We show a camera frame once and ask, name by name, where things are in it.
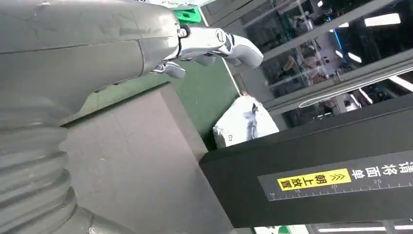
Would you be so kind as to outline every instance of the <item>glass window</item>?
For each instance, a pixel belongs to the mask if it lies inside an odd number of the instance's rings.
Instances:
[[[241,17],[249,39],[267,52],[370,0],[270,0]]]
[[[282,118],[289,128],[293,128],[410,93],[413,93],[413,72],[392,76],[329,100],[282,113]]]
[[[275,2],[278,1],[266,2],[241,18],[248,37],[264,53],[319,25],[316,18],[310,17],[305,18],[303,28],[285,26],[291,24],[294,12],[309,11],[312,16],[314,1],[304,1],[299,7],[296,1],[278,5]],[[333,9],[333,14],[326,15],[329,21],[365,2],[325,0],[321,8]],[[263,82],[261,89],[266,89],[265,93],[269,92],[272,98],[327,80],[331,80],[331,85],[339,83],[352,70],[412,49],[412,21],[413,1],[396,1],[264,61],[257,68],[262,73],[255,82]]]

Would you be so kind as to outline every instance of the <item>gray surface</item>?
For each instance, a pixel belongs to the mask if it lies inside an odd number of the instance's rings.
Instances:
[[[92,212],[137,233],[232,231],[198,167],[207,150],[171,85],[72,124],[61,148],[78,202]]]
[[[411,187],[269,202],[257,177],[412,150],[412,101],[406,95],[209,152],[201,168],[236,228],[410,218]]]

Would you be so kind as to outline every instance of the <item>yellow label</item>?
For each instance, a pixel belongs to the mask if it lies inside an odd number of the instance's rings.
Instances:
[[[313,187],[350,183],[351,177],[346,168],[327,172],[317,172],[277,179],[283,191],[295,189],[308,189]]]

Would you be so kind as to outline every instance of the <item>screw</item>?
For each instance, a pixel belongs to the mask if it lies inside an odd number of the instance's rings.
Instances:
[[[184,38],[186,36],[188,36],[188,32],[186,31],[185,28],[178,29],[178,37],[179,38]]]
[[[219,31],[219,32],[217,33],[217,39],[218,39],[218,41],[220,41],[220,42],[224,42],[224,34],[223,34],[222,31]]]

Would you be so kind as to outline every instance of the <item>metal frame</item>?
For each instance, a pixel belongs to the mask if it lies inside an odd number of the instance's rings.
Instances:
[[[219,19],[218,21],[214,22],[214,26],[219,26],[222,28],[225,28],[226,26],[230,25],[231,23],[233,23],[234,21],[236,21],[237,19],[239,19],[240,17],[242,17],[243,15],[245,15],[246,13],[248,13],[251,10],[254,10],[255,8],[259,7],[260,5],[264,4],[265,2],[267,2],[268,0],[253,0],[249,3],[247,3],[246,5],[244,5],[243,7],[234,10],[231,14],[227,15],[226,17]],[[334,20],[332,20],[329,23],[325,23],[324,25],[315,28],[314,30],[300,36],[297,37],[281,46],[278,46],[266,53],[264,53],[264,61],[272,59],[276,56],[278,56],[281,53],[284,53],[287,50],[290,50],[291,48],[297,47],[303,43],[305,43],[306,41],[309,41],[311,39],[314,39],[316,37],[318,37],[320,34],[323,33],[327,33],[330,29],[336,28],[339,25],[346,23],[346,22],[350,22],[354,19],[357,19],[363,15],[366,15],[368,13],[374,12],[392,2],[395,2],[396,0],[373,0],[361,7],[358,7],[352,11],[350,11],[349,13],[338,17]],[[403,55],[395,55],[391,58],[387,58],[387,59],[383,59],[379,62],[370,64],[368,66],[365,67],[361,67],[359,69],[357,69],[356,71],[347,73],[344,75],[344,79],[345,80],[350,80],[350,79],[356,79],[359,76],[364,76],[367,73],[371,73],[377,69],[381,69],[383,67],[388,67],[388,66],[393,66],[393,65],[397,65],[397,61],[399,58],[404,57]],[[242,73],[243,71],[246,71],[248,68],[246,68],[245,66],[230,66],[230,70],[236,80],[237,83],[242,83],[243,82],[243,78],[242,78]],[[328,80],[326,82],[320,83],[318,85],[315,86],[311,86],[311,87],[307,87],[305,89],[299,90],[297,92],[285,95],[283,97],[279,97],[275,100],[269,101],[267,103],[264,104],[264,106],[269,109],[269,110],[276,110],[278,108],[281,108],[279,110],[276,111],[276,113],[282,113],[288,110],[292,110],[294,108],[297,108],[297,104],[295,102],[295,100],[299,99],[305,99],[305,98],[311,98],[312,94],[314,93],[314,95],[317,95],[319,93],[325,93],[323,91],[323,89],[328,89],[328,91],[340,88],[344,85],[340,84],[337,85],[336,81],[333,80]]]
[[[396,74],[399,72],[405,73],[407,72],[407,69],[410,69],[412,67],[413,49],[410,49],[408,51],[348,72],[341,76],[342,82],[340,83],[337,83],[333,79],[327,80],[317,85],[307,87],[305,89],[266,102],[263,105],[272,114],[281,114],[286,111],[298,108],[299,105],[306,100],[325,96],[330,93],[335,93],[337,92],[337,90],[344,90],[371,80],[376,80],[378,78],[385,79],[385,76],[388,76],[390,74]]]
[[[227,15],[230,15],[232,12],[236,11],[239,8],[242,8],[245,4],[250,2],[251,0],[236,0],[219,10],[218,12],[211,13],[208,9],[208,5],[202,6],[201,10],[210,26],[215,26],[216,23],[225,18]]]
[[[295,48],[297,46],[300,46],[301,44],[314,39],[316,37],[318,37],[319,35],[323,34],[323,33],[327,33],[329,30],[337,28],[339,25],[344,24],[346,22],[351,22],[359,17],[362,17],[368,13],[374,12],[392,2],[395,2],[397,0],[373,0],[371,2],[368,2],[366,4],[364,4],[363,6],[360,6],[348,13],[346,13],[343,16],[340,16],[336,19],[333,19],[332,21],[323,24],[320,27],[315,28],[314,30],[301,35],[287,43],[284,43],[280,46],[277,46],[276,48],[264,53],[264,61],[267,61],[269,59],[274,58],[275,56],[284,53],[285,51],[288,51],[292,48]],[[263,4],[265,1],[263,0],[255,0],[250,2],[249,4],[247,4],[246,6],[244,6],[242,9],[228,15],[227,17],[225,17],[224,19],[218,21],[216,24],[219,27],[225,28],[227,25],[229,25],[230,23],[232,23],[233,21],[239,19],[241,16],[243,16],[244,14],[246,14],[247,12],[249,12],[250,10],[255,9],[256,7],[260,6],[261,4]],[[243,66],[239,66],[237,67],[237,70],[232,71],[233,75],[236,75],[238,73],[241,73],[242,71],[246,70],[246,67]]]
[[[210,152],[200,165],[236,228],[410,218],[412,188],[269,202],[257,177],[412,150],[412,104],[413,95],[381,102]]]

